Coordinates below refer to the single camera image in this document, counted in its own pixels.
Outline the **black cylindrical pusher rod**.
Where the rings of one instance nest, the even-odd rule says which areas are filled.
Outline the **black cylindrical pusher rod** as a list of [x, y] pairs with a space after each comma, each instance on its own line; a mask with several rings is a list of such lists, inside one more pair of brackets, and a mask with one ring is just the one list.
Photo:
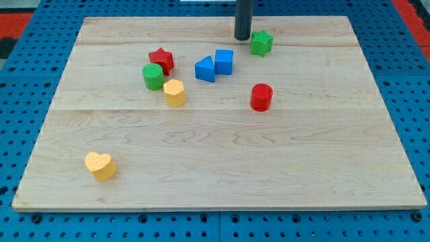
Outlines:
[[253, 0], [237, 0], [234, 22], [234, 37], [237, 40], [248, 40], [251, 35], [253, 18]]

